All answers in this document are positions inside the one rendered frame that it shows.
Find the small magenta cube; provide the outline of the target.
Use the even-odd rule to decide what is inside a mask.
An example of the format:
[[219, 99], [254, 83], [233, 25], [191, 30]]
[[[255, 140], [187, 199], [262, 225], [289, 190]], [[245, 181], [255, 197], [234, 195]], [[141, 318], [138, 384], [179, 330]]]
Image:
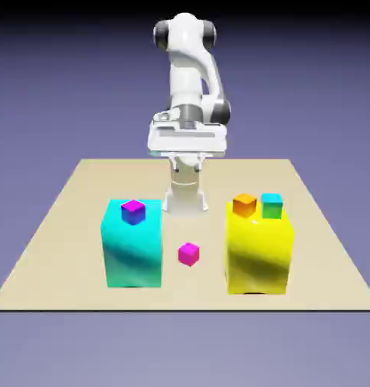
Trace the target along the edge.
[[193, 243], [185, 243], [178, 250], [178, 261], [192, 267], [199, 260], [200, 248]]

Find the large cyan box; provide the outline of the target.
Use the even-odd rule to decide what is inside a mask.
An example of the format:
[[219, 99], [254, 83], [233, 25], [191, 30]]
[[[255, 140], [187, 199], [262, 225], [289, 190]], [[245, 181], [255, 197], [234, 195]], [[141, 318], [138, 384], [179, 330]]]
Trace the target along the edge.
[[159, 288], [162, 284], [162, 202], [140, 200], [145, 219], [122, 218], [127, 200], [109, 201], [100, 225], [109, 288]]

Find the large yellow box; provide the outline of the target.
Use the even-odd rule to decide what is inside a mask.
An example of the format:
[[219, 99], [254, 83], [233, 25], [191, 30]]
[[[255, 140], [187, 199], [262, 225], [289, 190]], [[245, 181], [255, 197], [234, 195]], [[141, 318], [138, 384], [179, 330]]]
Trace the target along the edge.
[[263, 203], [243, 217], [226, 202], [224, 273], [230, 295], [286, 293], [294, 228], [285, 210], [280, 218], [262, 216]]

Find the small purple cube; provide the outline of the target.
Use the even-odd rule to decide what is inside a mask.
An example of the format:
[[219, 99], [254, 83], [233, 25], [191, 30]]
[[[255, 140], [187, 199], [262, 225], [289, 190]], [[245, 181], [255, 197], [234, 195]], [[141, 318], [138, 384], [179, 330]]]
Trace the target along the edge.
[[129, 200], [121, 206], [122, 220], [130, 225], [137, 225], [146, 218], [146, 206], [138, 200]]

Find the small orange cube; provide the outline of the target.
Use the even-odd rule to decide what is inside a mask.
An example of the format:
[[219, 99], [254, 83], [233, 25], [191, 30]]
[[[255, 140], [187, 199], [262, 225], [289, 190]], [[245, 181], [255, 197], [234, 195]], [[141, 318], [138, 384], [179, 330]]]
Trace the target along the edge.
[[256, 212], [257, 198], [247, 193], [240, 193], [233, 198], [233, 213], [243, 218]]

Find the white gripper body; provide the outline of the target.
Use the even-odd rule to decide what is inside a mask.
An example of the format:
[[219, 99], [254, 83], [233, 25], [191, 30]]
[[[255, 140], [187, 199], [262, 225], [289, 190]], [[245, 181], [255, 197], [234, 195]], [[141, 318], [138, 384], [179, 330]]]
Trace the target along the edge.
[[195, 122], [195, 128], [181, 128], [178, 121], [152, 121], [147, 139], [150, 153], [224, 154], [227, 150], [225, 125]]

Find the small green cube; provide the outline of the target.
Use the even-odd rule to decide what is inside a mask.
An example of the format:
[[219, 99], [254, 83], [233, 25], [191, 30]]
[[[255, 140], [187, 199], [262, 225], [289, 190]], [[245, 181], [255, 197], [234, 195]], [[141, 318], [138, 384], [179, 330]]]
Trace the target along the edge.
[[261, 203], [263, 218], [280, 219], [282, 217], [283, 199], [280, 193], [263, 193]]

